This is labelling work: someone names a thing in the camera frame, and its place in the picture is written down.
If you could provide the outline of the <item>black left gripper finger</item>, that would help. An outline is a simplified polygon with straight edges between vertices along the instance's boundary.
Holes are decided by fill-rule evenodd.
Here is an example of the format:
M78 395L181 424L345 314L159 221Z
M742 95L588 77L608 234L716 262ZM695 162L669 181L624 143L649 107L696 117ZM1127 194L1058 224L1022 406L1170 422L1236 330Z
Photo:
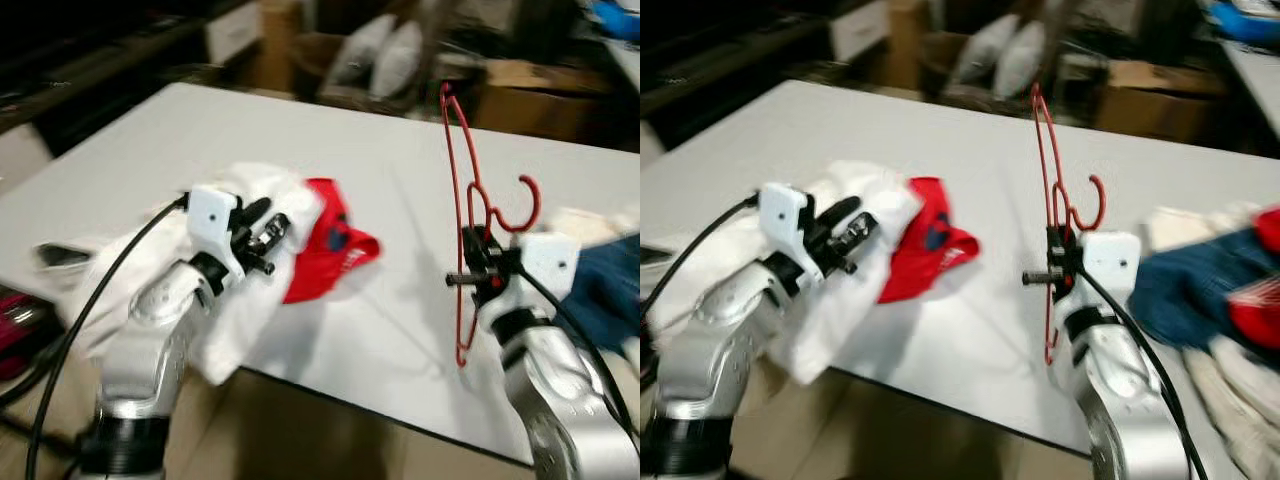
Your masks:
M836 236L836 253L846 257L868 241L878 227L870 212L859 212Z
M836 201L815 218L812 225L812 237L832 236L833 230L837 230L837 225L854 215L860 206L861 200L858 196L850 196Z
M246 206L237 209L237 233L250 234L259 221L270 210L273 201L269 197L257 198Z
M257 256L265 257L287 237L291 219L284 212L275 212L257 233Z

